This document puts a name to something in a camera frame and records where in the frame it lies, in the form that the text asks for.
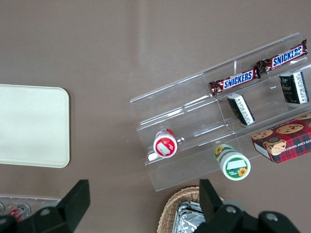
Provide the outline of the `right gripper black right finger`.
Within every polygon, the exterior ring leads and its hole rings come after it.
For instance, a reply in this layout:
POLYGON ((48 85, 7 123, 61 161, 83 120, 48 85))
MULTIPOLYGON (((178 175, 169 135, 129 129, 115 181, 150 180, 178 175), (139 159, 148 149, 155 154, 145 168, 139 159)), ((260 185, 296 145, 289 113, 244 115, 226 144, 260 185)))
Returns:
POLYGON ((256 233, 257 219, 232 202, 223 203, 208 179, 199 182, 199 203, 205 222, 196 233, 256 233))

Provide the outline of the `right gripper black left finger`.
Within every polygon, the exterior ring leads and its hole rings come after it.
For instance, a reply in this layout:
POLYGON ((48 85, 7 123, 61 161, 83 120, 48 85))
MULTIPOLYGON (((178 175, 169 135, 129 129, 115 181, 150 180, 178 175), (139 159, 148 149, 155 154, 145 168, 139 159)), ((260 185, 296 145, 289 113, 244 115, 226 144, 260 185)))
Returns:
POLYGON ((72 233, 90 206, 89 181, 79 180, 56 206, 47 206, 17 223, 17 233, 72 233))

